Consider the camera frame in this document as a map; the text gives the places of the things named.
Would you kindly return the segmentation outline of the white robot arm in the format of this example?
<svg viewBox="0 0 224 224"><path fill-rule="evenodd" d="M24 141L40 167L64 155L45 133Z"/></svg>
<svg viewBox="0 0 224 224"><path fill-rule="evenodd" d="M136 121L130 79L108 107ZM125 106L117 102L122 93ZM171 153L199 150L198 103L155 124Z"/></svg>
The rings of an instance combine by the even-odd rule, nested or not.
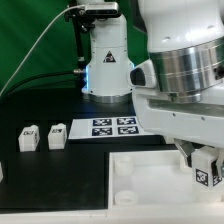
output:
<svg viewBox="0 0 224 224"><path fill-rule="evenodd" d="M93 25L83 93L131 97L140 126L187 161L196 144L224 150L224 0L78 1Z"/></svg>

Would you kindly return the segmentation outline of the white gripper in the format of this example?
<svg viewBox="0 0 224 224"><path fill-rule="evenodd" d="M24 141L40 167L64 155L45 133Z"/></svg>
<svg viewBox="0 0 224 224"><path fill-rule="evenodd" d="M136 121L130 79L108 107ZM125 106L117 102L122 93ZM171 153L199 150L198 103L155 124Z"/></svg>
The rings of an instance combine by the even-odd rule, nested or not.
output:
<svg viewBox="0 0 224 224"><path fill-rule="evenodd" d="M224 148L223 106L152 100L142 89L134 90L132 98L141 127L147 132L176 138L174 144L188 167L192 166L191 154L195 151L191 142Z"/></svg>

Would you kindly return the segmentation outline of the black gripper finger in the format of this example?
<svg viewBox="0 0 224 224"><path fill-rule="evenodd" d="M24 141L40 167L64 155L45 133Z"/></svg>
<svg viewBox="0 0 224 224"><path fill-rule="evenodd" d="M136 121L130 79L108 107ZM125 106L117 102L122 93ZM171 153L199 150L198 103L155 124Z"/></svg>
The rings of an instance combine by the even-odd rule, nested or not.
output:
<svg viewBox="0 0 224 224"><path fill-rule="evenodd" d="M219 155L217 161L216 161L216 167L217 167L217 173L220 178L224 177L224 156Z"/></svg>

